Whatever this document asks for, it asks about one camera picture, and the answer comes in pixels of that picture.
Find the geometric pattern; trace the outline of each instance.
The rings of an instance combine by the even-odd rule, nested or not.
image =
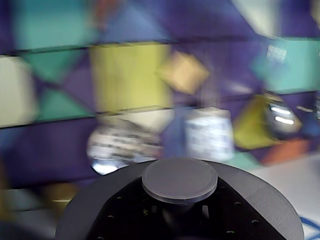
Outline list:
[[[88,1],[12,2],[13,29],[19,49],[80,46],[90,42]]]
[[[64,75],[75,64],[79,51],[55,51],[46,53],[25,53],[23,58],[34,73],[43,81],[61,84]]]
[[[117,12],[102,11],[99,30],[94,6],[87,8],[95,1],[12,0],[11,10],[8,2],[0,0],[0,155],[14,187],[96,178],[86,147],[98,124],[91,116],[100,113],[128,111],[121,118],[156,125],[166,157],[185,156],[184,120],[204,103],[230,111],[233,166],[278,162],[273,152],[293,143],[294,156],[277,156],[318,149],[319,123],[301,110],[313,107],[320,90],[320,44],[306,38],[320,36],[309,0],[127,0]],[[208,72],[186,93],[160,76],[175,52]],[[263,126],[264,90],[278,94],[302,125],[288,145]],[[160,111],[140,113],[148,110]]]
[[[262,159],[266,165],[282,163],[303,156],[308,151],[308,141],[304,139],[291,139],[275,145]]]
[[[268,48],[268,61],[280,62],[285,67],[263,79],[267,90],[278,94],[320,90],[320,82],[317,81],[320,44],[317,41],[280,39],[274,45]]]
[[[232,0],[256,34],[275,37],[279,30],[277,19],[279,11],[275,1]]]
[[[19,57],[0,56],[0,127],[32,122],[37,106],[31,71]]]
[[[106,24],[106,32],[99,39],[100,43],[166,42],[171,40],[152,15],[133,3],[124,3],[115,17],[108,19]]]
[[[156,71],[168,52],[166,45],[97,46],[91,57],[100,112],[170,107],[169,88]]]
[[[210,74],[195,57],[180,52],[176,52],[160,71],[164,81],[186,94],[194,94]]]
[[[258,149],[274,145],[277,140],[266,129],[264,110],[267,101],[257,95],[234,122],[235,144],[243,149]]]
[[[93,116],[84,106],[80,106],[68,95],[59,90],[47,89],[41,97],[37,121],[80,118]]]

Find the black circular platform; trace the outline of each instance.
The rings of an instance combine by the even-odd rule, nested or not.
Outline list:
[[[188,205],[210,196],[217,188],[218,175],[207,162],[192,158],[155,161],[142,174],[142,186],[161,202]]]
[[[100,177],[80,191],[66,207],[57,225],[55,238],[57,240],[85,239],[106,201],[123,187],[141,177],[152,163],[154,161],[124,167]],[[304,239],[298,214],[289,201],[274,187],[238,168],[216,162],[205,163],[214,167],[218,177],[235,189],[285,239]]]

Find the metallic object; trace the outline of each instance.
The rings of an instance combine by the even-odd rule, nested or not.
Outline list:
[[[159,138],[150,130],[117,119],[100,125],[88,140],[91,167],[105,175],[130,164],[154,160],[160,150]]]
[[[266,124],[272,134],[285,140],[298,131],[293,111],[282,101],[272,100],[265,108]]]

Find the white label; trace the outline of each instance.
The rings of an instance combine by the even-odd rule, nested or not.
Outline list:
[[[193,158],[226,161],[234,155],[233,130],[229,118],[208,116],[186,122],[187,147]]]

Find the teal triangle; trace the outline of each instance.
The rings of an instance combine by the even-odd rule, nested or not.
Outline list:
[[[166,42],[171,38],[157,21],[143,8],[127,3],[111,19],[108,29],[101,37],[103,43]]]
[[[94,114],[59,90],[47,89],[40,103],[37,122],[89,117]]]
[[[87,0],[13,2],[13,29],[19,49],[82,46],[93,37]]]
[[[262,166],[250,153],[247,152],[236,152],[232,159],[223,163],[246,171]]]
[[[61,84],[66,73],[76,62],[80,51],[62,50],[46,53],[26,53],[23,58],[43,81]]]

